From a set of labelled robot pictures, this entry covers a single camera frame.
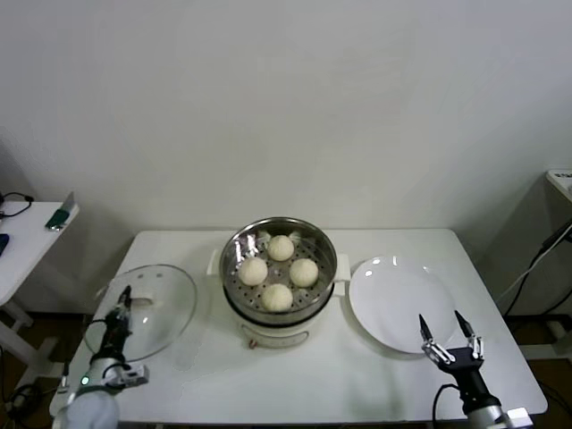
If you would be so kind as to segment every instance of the metal rim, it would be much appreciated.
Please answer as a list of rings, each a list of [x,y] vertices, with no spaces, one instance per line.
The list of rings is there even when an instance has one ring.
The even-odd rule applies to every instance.
[[[300,237],[301,241],[299,241],[298,244],[296,244],[296,248],[298,248],[298,246],[300,247],[301,249],[300,254],[302,255],[304,255],[305,251],[308,252],[306,253],[307,256],[301,256],[301,257],[308,257],[319,265],[320,263],[326,265],[326,267],[322,266],[322,269],[325,270],[320,271],[320,282],[319,282],[319,289],[317,290],[317,296],[310,297],[309,299],[311,300],[307,300],[308,294],[306,293],[305,303],[302,305],[302,307],[294,306],[293,309],[285,312],[270,312],[265,310],[262,306],[259,307],[256,302],[257,298],[254,296],[253,297],[249,296],[247,298],[249,299],[250,305],[248,305],[248,303],[243,303],[241,299],[242,297],[239,298],[234,296],[236,294],[236,291],[234,290],[235,287],[238,287],[240,285],[243,287],[245,286],[244,284],[235,282],[235,279],[232,278],[232,276],[235,275],[236,273],[234,271],[234,267],[238,267],[241,260],[240,257],[237,258],[233,256],[233,254],[235,253],[235,248],[238,246],[238,243],[245,241],[246,238],[250,240],[249,236],[252,235],[257,240],[257,244],[254,246],[254,251],[257,251],[258,248],[260,253],[258,253],[257,251],[256,255],[262,256],[265,253],[265,248],[261,248],[260,244],[258,243],[258,238],[259,238],[258,234],[261,231],[265,233],[269,232],[272,235],[277,235],[277,234],[288,235],[290,232],[299,231],[299,234],[301,235]],[[298,324],[300,323],[300,320],[309,319],[312,315],[317,314],[319,311],[321,311],[323,307],[325,307],[325,304],[327,304],[333,292],[333,279],[335,277],[337,263],[338,261],[335,248],[332,242],[330,241],[329,237],[321,229],[319,229],[312,223],[300,219],[276,216],[276,217],[261,219],[253,223],[250,223],[249,225],[241,228],[240,230],[232,234],[230,239],[223,247],[221,259],[219,262],[219,275],[223,283],[223,290],[225,296],[229,301],[229,303],[231,304],[231,307],[237,313],[243,315],[246,319],[252,321],[253,323],[262,326],[279,327],[279,326]],[[244,292],[247,292],[248,294],[254,292],[256,294],[257,292],[260,291],[260,290],[255,291],[253,288],[254,287],[247,285],[247,288],[244,290]],[[292,286],[290,286],[290,288],[294,290],[305,289],[305,288],[297,288],[295,285],[294,288],[292,288]]]
[[[296,322],[291,322],[291,323],[286,323],[286,324],[266,324],[266,323],[261,322],[259,320],[253,319],[252,317],[250,317],[248,315],[245,315],[242,311],[240,311],[240,309],[238,307],[236,307],[236,304],[234,302],[232,302],[232,299],[229,297],[229,294],[225,288],[223,288],[223,291],[224,291],[224,296],[226,297],[227,302],[229,303],[229,305],[231,306],[231,308],[234,310],[235,313],[237,313],[240,317],[247,320],[248,322],[251,322],[252,324],[257,324],[258,326],[263,326],[264,328],[291,328],[292,326],[296,326],[298,324],[303,324],[304,322],[307,322],[308,320],[310,320],[314,316],[318,315],[322,310],[324,310],[325,306],[328,304],[328,302],[330,302],[330,299],[333,296],[333,287],[332,287],[332,288],[330,288],[330,294],[328,295],[328,298],[324,300],[324,304],[321,307],[319,307],[314,313],[309,315],[308,317],[304,317],[303,319],[300,319]],[[267,314],[283,315],[283,313],[267,313]]]

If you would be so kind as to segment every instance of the white wall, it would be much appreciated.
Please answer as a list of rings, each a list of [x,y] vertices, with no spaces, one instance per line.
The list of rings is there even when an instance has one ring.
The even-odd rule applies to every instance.
[[[1,144],[40,198],[76,190],[82,215],[48,262],[88,307],[149,228],[451,227],[477,259],[539,175],[572,164],[571,13],[7,1]]]

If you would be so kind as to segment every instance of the glass lid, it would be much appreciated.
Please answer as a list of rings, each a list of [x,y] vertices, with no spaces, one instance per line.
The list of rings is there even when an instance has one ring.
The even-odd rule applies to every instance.
[[[186,272],[172,265],[146,265],[118,275],[109,284],[85,334],[93,353],[99,350],[104,336],[105,315],[127,286],[131,286],[132,334],[123,355],[132,362],[155,355],[179,338],[195,313],[197,286]]]

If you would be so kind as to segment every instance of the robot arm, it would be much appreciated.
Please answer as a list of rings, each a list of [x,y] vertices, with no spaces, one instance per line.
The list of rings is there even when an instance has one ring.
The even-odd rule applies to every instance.
[[[491,395],[479,369],[484,362],[484,342],[473,332],[470,323],[455,311],[461,331],[467,338],[467,346],[445,349],[433,339],[429,326],[419,315],[423,351],[444,373],[457,381],[463,412],[475,429],[531,428],[532,420],[523,408],[504,413],[501,402]]]
[[[55,417],[57,429],[114,429],[119,407],[114,396],[123,389],[149,380],[146,366],[131,367],[123,347],[130,332],[131,287],[125,288],[117,305],[105,317],[105,334],[99,351],[89,361],[89,370],[70,404]]]

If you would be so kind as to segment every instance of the cable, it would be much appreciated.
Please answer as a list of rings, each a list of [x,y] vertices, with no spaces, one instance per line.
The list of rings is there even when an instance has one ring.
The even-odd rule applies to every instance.
[[[4,212],[1,212],[0,213],[0,219],[2,219],[4,217],[15,217],[15,216],[25,212],[26,210],[28,210],[30,207],[32,207],[32,203],[34,202],[34,198],[31,197],[30,195],[21,194],[20,192],[8,192],[7,194],[4,194],[4,197],[9,197],[11,195],[18,195],[18,196],[24,198],[24,200],[28,202],[28,205],[16,213],[6,214]]]
[[[0,364],[2,367],[2,373],[0,373],[0,391],[2,391],[2,402],[4,403],[4,408],[6,410],[6,415],[8,416],[8,422],[12,421],[14,428],[16,425],[22,426],[24,429],[47,429],[52,426],[52,422],[43,426],[28,426],[22,419],[31,414],[36,408],[38,408],[41,399],[48,394],[50,391],[41,391],[36,384],[24,384],[23,386],[16,389],[9,398],[6,398],[4,391],[4,348],[0,345]]]
[[[564,296],[564,298],[562,298],[560,301],[558,301],[556,304],[554,304],[552,307],[550,307],[548,310],[544,310],[541,312],[541,315],[548,315],[551,311],[555,310],[556,308],[560,307],[562,304],[564,304],[564,301],[566,301],[568,298],[570,298],[570,296],[572,295],[572,288],[570,288],[570,290],[568,291],[568,293]]]
[[[533,261],[530,263],[529,268],[524,271],[522,274],[520,274],[517,279],[515,281],[512,282],[512,284],[504,291],[501,293],[501,295],[496,299],[497,304],[499,302],[501,302],[501,300],[518,284],[518,282],[521,281],[520,286],[518,288],[518,292],[517,292],[517,296],[513,299],[513,301],[510,303],[509,309],[505,312],[505,316],[509,314],[509,311],[514,307],[515,303],[517,302],[517,298],[520,295],[520,292],[522,291],[524,285],[525,285],[525,281],[528,278],[528,275],[536,268],[536,266],[540,263],[540,261],[542,261],[544,259],[544,257],[546,257],[546,255],[548,255],[556,246],[558,246],[564,239],[565,237],[568,236],[568,234],[572,231],[572,223],[566,228],[566,230],[564,230],[564,232],[562,232],[559,237],[557,239],[554,240],[554,242],[551,243],[551,246],[549,248],[545,249],[545,246],[542,246],[540,251],[536,254],[536,256],[533,258]]]
[[[435,399],[433,400],[433,413],[432,413],[433,429],[436,429],[436,427],[437,427],[437,402],[439,402],[439,397],[441,396],[442,392],[445,389],[449,389],[449,388],[458,390],[458,387],[455,384],[444,384],[443,386],[441,386],[439,388],[439,390],[435,394]]]
[[[572,413],[572,406],[570,406],[567,401],[564,399],[564,397],[562,396],[562,394],[557,391],[556,389],[554,389],[552,386],[550,386],[549,384],[546,384],[545,382],[541,381],[541,380],[536,380],[538,382],[538,384],[540,384],[541,387],[543,387],[544,389],[548,389],[549,391],[552,392],[553,395],[556,396],[556,398],[562,402],[562,404],[564,405],[564,407],[568,410],[568,412]]]
[[[104,369],[104,372],[101,375],[101,379],[104,380],[105,376],[107,375],[107,371],[109,371],[111,368],[116,368],[117,366],[120,366],[121,368],[125,369],[126,371],[129,371],[131,369],[131,367],[127,364],[111,364],[106,369]]]
[[[105,323],[105,319],[93,319],[88,324],[83,324],[83,327],[81,328],[83,330],[83,336],[85,336],[85,334],[88,332],[89,327],[92,324],[104,324],[104,323]]]
[[[506,317],[507,315],[509,315],[510,310],[512,310],[512,308],[515,306],[515,304],[517,303],[518,297],[520,297],[520,294],[522,293],[522,289],[525,287],[525,283],[526,283],[526,279],[528,279],[528,276],[530,275],[531,270],[534,267],[534,264],[536,263],[536,261],[539,260],[539,258],[542,256],[542,251],[539,250],[538,253],[533,257],[533,260],[530,261],[530,265],[528,266],[528,270],[525,274],[525,276],[522,278],[522,281],[520,282],[520,285],[518,286],[518,291],[517,294],[515,295],[515,297],[512,299],[512,302],[510,302],[509,308],[507,309],[507,311],[504,312],[504,317]]]
[[[572,418],[572,407],[570,407],[570,405],[566,402],[566,400],[562,397],[562,395],[560,394],[559,391],[557,391],[556,389],[554,389],[553,387],[549,386],[546,383],[543,383],[539,380],[537,380],[537,382],[540,384],[541,388],[543,388],[543,392],[546,396],[548,396],[551,400],[553,400],[554,402],[556,402],[558,405],[560,405],[562,407],[562,409],[564,409],[564,411],[566,411],[568,413],[568,415],[570,416],[570,418]]]

